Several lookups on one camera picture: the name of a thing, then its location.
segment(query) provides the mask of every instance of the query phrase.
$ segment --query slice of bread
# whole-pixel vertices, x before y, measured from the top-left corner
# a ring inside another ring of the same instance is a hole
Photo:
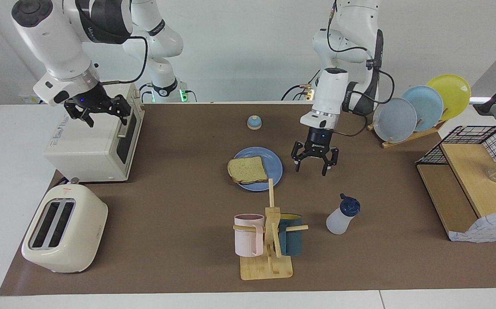
[[[267,173],[260,156],[232,159],[228,161],[227,170],[232,181],[237,184],[247,185],[267,181]]]

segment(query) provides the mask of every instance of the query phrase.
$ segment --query brown tabletop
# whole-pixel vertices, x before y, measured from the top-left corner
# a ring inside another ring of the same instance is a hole
[[[388,149],[369,131],[335,135],[338,166],[322,177],[322,161],[308,158],[296,173],[289,154],[307,137],[299,117],[309,108],[147,106],[130,179],[88,185],[109,207],[93,264],[57,274],[18,251],[0,295],[496,288],[496,242],[449,241],[415,168],[437,134]],[[252,114],[263,119],[260,130],[246,126]],[[342,114],[338,130],[362,124]],[[269,197],[234,184],[226,164],[251,146],[281,158],[276,206],[310,226],[289,279],[240,280],[233,216],[264,213]],[[340,193],[362,207],[347,232],[334,235],[325,221]]]

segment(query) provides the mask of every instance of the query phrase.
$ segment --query white table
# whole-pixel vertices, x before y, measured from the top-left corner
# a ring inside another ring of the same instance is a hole
[[[54,168],[42,153],[63,113],[61,108],[46,105],[0,106],[0,285],[53,176]],[[452,127],[464,124],[496,122],[468,107],[439,133],[444,136]],[[496,308],[496,289],[0,297],[0,308],[251,309],[254,305],[287,305],[290,309]]]

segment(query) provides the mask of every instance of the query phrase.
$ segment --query black wire rack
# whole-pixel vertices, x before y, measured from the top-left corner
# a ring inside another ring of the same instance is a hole
[[[441,149],[443,143],[482,144],[496,162],[496,127],[456,127],[416,164],[448,164]]]

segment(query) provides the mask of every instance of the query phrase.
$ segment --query mug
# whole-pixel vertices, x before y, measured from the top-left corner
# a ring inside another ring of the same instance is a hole
[[[286,231],[287,227],[302,225],[301,215],[297,213],[283,213],[280,215],[279,241],[283,255],[296,256],[301,254],[301,231]]]
[[[234,224],[256,228],[255,232],[234,230],[234,251],[236,254],[245,258],[262,255],[265,216],[255,213],[236,215],[234,216]]]

